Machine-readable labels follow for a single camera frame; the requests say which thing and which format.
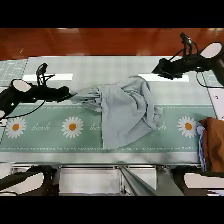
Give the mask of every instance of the garment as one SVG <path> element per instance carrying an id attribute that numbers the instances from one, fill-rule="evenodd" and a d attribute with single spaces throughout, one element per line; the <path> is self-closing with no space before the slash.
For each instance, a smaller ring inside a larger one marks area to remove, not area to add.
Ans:
<path id="1" fill-rule="evenodd" d="M 81 91 L 71 100 L 102 112 L 106 149 L 126 146 L 152 132 L 162 114 L 162 108 L 153 104 L 148 83 L 139 76 Z"/>
<path id="2" fill-rule="evenodd" d="M 204 148 L 203 148 L 203 133 L 204 133 L 205 128 L 203 126 L 198 126 L 197 127 L 197 133 L 200 135 L 199 138 L 199 158 L 200 158 L 200 162 L 201 162 L 201 169 L 202 171 L 206 171 L 207 167 L 206 167 L 206 161 L 205 161 L 205 157 L 204 157 Z"/>
<path id="3" fill-rule="evenodd" d="M 212 117 L 200 121 L 204 126 L 204 157 L 208 170 L 224 172 L 224 122 Z"/>

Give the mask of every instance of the checkered tablecloth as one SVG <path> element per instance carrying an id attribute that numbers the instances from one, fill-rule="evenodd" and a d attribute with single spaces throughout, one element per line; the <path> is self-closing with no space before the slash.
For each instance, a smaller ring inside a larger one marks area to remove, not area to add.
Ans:
<path id="1" fill-rule="evenodd" d="M 8 86 L 12 79 L 22 77 L 27 59 L 0 61 L 0 86 Z"/>
<path id="2" fill-rule="evenodd" d="M 160 56 L 33 57 L 28 59 L 24 74 L 35 74 L 38 66 L 45 62 L 48 64 L 47 73 L 73 73 L 72 82 L 54 83 L 57 87 L 59 84 L 67 85 L 75 92 L 82 87 L 113 84 L 130 76 L 151 73 L 160 58 Z M 189 75 L 189 83 L 150 82 L 155 104 L 211 105 L 208 91 L 198 84 L 196 73 L 185 74 Z"/>

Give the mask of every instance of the white flower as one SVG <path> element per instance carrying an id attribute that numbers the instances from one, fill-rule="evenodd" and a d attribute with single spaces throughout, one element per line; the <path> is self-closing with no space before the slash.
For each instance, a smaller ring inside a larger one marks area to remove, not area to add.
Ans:
<path id="1" fill-rule="evenodd" d="M 194 118 L 191 119 L 190 117 L 186 116 L 182 117 L 179 119 L 177 127 L 179 131 L 182 131 L 182 135 L 185 135 L 185 137 L 194 138 L 194 136 L 197 134 L 197 125 Z"/>
<path id="2" fill-rule="evenodd" d="M 63 122 L 63 135 L 66 135 L 66 138 L 75 138 L 82 134 L 83 126 L 83 121 L 78 117 L 69 117 Z"/>
<path id="3" fill-rule="evenodd" d="M 22 117 L 11 119 L 6 126 L 6 135 L 8 138 L 17 138 L 26 130 L 26 121 Z"/>

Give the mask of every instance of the gray cloth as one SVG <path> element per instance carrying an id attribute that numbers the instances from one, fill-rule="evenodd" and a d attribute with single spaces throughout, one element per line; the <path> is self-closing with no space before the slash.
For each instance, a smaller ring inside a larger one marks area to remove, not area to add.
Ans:
<path id="1" fill-rule="evenodd" d="M 71 100 L 102 112 L 102 139 L 106 149 L 126 146 L 152 132 L 162 114 L 162 108 L 153 104 L 148 83 L 139 76 L 83 90 Z"/>

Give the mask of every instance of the yellow flower center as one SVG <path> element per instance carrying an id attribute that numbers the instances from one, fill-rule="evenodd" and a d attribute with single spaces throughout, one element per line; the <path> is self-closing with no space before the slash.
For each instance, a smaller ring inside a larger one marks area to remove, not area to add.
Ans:
<path id="1" fill-rule="evenodd" d="M 76 129 L 76 124 L 72 123 L 69 125 L 69 130 L 74 131 Z"/>
<path id="2" fill-rule="evenodd" d="M 14 124 L 14 125 L 12 126 L 12 130 L 13 130 L 13 131 L 17 131 L 17 130 L 19 130 L 19 124 Z"/>
<path id="3" fill-rule="evenodd" d="M 192 124 L 190 124 L 190 123 L 186 123 L 185 124 L 185 128 L 187 129 L 187 130 L 192 130 Z"/>

